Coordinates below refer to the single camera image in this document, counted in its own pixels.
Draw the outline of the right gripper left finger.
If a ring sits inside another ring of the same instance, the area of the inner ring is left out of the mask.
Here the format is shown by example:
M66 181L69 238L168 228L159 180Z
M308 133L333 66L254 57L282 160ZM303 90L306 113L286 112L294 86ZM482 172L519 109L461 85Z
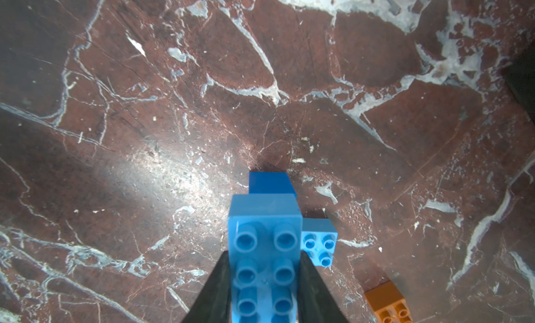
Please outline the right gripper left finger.
M188 314L181 321L227 323L231 317L231 267L224 251Z

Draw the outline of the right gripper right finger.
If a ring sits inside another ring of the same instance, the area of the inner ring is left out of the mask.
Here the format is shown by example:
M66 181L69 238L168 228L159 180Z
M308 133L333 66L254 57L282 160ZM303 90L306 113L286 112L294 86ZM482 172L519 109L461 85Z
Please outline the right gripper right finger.
M301 251L298 277L298 321L348 323L309 255Z

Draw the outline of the light blue square lego brick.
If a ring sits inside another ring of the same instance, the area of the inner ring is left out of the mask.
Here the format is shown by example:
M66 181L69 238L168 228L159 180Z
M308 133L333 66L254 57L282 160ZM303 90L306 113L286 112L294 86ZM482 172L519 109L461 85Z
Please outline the light blue square lego brick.
M330 267L336 250L338 232L329 219L304 218L301 249L316 267Z

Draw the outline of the orange square lego brick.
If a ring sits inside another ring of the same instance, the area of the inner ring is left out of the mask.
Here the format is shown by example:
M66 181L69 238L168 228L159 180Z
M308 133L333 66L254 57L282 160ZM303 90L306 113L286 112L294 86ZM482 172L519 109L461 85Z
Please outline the orange square lego brick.
M364 294L378 323L413 323L405 298L392 281Z

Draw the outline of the light blue long lego brick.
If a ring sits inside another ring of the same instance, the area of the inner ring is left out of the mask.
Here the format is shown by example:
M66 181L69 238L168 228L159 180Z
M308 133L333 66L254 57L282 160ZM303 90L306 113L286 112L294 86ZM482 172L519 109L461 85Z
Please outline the light blue long lego brick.
M295 322L302 213L293 194L239 194L227 218L232 322Z

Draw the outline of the dark blue square lego brick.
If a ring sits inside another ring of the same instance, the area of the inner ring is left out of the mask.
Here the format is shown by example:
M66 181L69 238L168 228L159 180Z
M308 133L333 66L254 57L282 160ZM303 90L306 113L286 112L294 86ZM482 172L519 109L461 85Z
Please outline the dark blue square lego brick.
M292 194L297 196L288 174L284 172L250 172L249 194Z

